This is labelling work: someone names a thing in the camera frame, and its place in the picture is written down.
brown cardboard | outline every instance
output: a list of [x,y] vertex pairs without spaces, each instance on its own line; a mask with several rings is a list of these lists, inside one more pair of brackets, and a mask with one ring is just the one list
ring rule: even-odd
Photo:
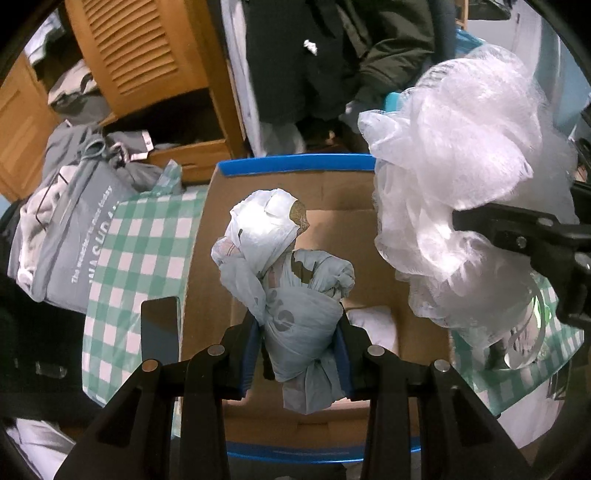
[[[353,264],[355,287],[343,302],[346,309],[388,305],[397,320],[402,359],[427,365],[438,358],[449,358],[447,331],[412,314],[408,285],[394,278],[394,269],[374,246],[373,173],[315,171],[225,177],[216,170],[189,271],[182,359],[218,343],[226,328],[244,317],[245,308],[220,284],[210,252],[223,236],[235,204],[255,190],[275,188],[290,192],[307,208],[310,227],[298,237],[296,248],[322,249]],[[352,446],[365,441],[368,402],[341,400],[308,416],[285,410],[282,405],[281,384],[263,379],[259,358],[246,399],[225,405],[226,439],[294,448]],[[411,409],[411,430],[418,434],[415,408]]]

crumpled plastic bag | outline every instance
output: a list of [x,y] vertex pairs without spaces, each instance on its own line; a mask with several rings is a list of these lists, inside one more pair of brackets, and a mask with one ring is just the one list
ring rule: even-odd
[[264,324],[260,279],[308,228],[303,204],[285,190],[257,190],[230,210],[226,233],[212,248],[220,281]]
[[265,346],[285,408],[308,414],[345,396],[327,349],[354,284],[350,262],[318,250],[286,252],[265,275]]
[[254,192],[230,213],[226,236],[212,248],[222,285],[264,327],[284,407],[328,408],[344,397],[328,347],[343,314],[339,301],[355,284],[353,266],[323,251],[293,250],[308,227],[306,210],[281,189]]
[[399,105],[359,117],[377,159],[375,245],[410,283],[417,316],[486,347],[524,318],[536,286],[527,257],[456,232],[452,211],[498,202],[579,223],[576,155],[527,68],[501,47],[434,66]]

metal screw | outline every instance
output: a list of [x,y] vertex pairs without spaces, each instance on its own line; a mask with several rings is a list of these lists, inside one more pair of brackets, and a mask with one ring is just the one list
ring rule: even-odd
[[142,364],[142,370],[144,372],[153,372],[154,370],[156,370],[158,368],[158,362],[156,360],[146,360],[143,364]]
[[542,226],[553,226],[554,222],[549,218],[538,218],[538,223]]
[[368,347],[368,353],[371,356],[382,356],[384,354],[385,350],[383,346],[379,346],[379,345],[370,345]]
[[220,345],[218,343],[215,344],[215,345],[212,345],[211,347],[209,347],[207,349],[207,353],[209,353],[209,355],[211,355],[211,356],[220,356],[220,355],[223,355],[223,353],[225,351],[226,351],[226,349],[224,348],[224,346],[223,345]]
[[452,367],[447,360],[435,360],[435,368],[437,368],[440,372],[447,372]]
[[585,270],[591,270],[591,258],[583,252],[577,252],[574,255],[574,261],[576,261]]
[[520,235],[517,237],[516,243],[517,246],[523,250],[525,247],[527,247],[527,238]]

dark jacket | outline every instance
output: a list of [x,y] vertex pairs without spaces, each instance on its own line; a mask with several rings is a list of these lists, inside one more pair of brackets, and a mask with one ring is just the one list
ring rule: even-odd
[[418,79],[434,52],[428,0],[337,0],[337,4],[357,56],[359,99],[383,99]]
[[249,0],[246,58],[260,120],[334,119],[354,97],[379,107],[409,86],[434,50],[427,2]]

checkered bag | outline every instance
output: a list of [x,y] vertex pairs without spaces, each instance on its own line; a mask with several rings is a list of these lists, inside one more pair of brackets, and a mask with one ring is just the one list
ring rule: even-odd
[[452,332],[452,363],[462,378],[477,393],[489,410],[498,415],[520,399],[533,392],[558,372],[583,345],[583,331],[564,325],[556,318],[558,298],[550,282],[542,277],[536,280],[545,308],[546,332],[538,359],[518,370],[488,368],[490,349],[472,349],[457,332]]
[[82,346],[82,388],[98,403],[106,404],[141,364],[142,302],[177,296],[182,314],[207,187],[171,194],[180,177],[171,161],[152,191],[118,205],[105,238]]

